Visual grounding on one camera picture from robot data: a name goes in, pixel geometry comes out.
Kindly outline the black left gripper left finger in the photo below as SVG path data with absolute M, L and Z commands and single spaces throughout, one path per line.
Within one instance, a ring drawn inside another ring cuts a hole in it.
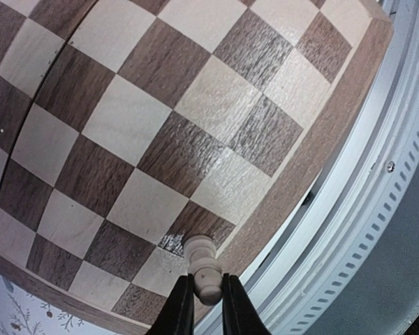
M 194 334 L 194 277 L 180 276 L 154 324 L 150 335 Z

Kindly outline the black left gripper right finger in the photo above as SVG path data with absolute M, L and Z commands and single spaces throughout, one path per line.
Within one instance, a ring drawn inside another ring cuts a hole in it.
M 223 333 L 225 335 L 270 335 L 240 279 L 224 274 L 222 283 Z

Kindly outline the light chess piece rook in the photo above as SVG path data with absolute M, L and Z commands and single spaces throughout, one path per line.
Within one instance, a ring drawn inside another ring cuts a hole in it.
M 216 245 L 205 235 L 190 237 L 184 244 L 188 274 L 193 275 L 194 292 L 205 306 L 214 306 L 222 298 L 222 266 L 216 259 Z

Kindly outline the wooden chess board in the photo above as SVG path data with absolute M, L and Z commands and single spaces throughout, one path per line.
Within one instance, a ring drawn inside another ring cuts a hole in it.
M 190 237 L 251 264 L 391 35 L 377 1 L 0 1 L 0 275 L 144 334 Z

